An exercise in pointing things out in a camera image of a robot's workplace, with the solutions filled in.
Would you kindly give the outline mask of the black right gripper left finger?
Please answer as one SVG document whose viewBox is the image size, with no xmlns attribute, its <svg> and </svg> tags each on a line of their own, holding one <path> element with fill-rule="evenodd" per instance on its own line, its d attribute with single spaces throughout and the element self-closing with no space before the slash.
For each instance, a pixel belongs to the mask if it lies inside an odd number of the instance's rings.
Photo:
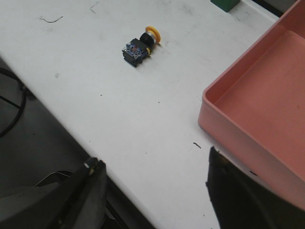
<svg viewBox="0 0 305 229">
<path fill-rule="evenodd" d="M 0 193 L 2 229 L 100 229 L 105 222 L 106 165 L 91 157 L 70 176 Z"/>
</svg>

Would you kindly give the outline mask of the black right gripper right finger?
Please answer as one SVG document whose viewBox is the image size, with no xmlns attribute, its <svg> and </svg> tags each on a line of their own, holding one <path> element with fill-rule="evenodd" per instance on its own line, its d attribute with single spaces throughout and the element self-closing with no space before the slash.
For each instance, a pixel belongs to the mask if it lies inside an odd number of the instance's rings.
<svg viewBox="0 0 305 229">
<path fill-rule="evenodd" d="M 303 229 L 305 212 L 250 179 L 214 147 L 206 181 L 222 229 Z"/>
</svg>

